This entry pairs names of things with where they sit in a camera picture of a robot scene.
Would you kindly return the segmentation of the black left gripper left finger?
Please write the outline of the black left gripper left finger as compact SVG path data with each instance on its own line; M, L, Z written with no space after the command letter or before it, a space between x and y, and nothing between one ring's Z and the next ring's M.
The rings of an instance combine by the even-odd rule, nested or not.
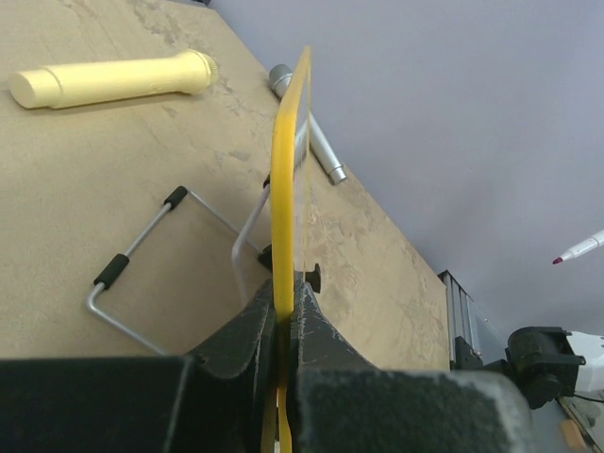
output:
M272 452L277 428L273 282L190 352L178 417L180 452Z

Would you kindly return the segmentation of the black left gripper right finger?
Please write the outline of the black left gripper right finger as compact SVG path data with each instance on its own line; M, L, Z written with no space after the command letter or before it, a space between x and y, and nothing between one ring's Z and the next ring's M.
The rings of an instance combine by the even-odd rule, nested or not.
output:
M287 415L295 452L469 452L459 392L440 374L380 370L294 292Z

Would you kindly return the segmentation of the yellow framed whiteboard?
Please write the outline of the yellow framed whiteboard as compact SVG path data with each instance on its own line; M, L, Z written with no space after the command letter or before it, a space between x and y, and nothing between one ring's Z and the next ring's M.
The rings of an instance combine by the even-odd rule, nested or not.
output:
M293 450L287 415L291 321L294 313L294 154L303 92L310 88L311 48L295 65L274 121L270 167L273 298L277 321L277 420L279 450Z

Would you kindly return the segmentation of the pink and white marker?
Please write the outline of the pink and white marker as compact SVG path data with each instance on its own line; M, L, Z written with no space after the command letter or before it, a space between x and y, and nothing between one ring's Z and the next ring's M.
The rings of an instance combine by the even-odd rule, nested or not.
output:
M566 251L561 253L556 259L552 261L553 265L560 264L569 260L579 258L595 249L598 249L603 245L604 241L604 230L592 234L587 239L569 247Z

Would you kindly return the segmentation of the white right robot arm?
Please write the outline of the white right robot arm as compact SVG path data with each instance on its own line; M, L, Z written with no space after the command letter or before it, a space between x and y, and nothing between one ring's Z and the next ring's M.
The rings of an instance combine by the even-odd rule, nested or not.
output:
M561 327L522 327L508 340L509 376L528 406L603 390L603 337Z

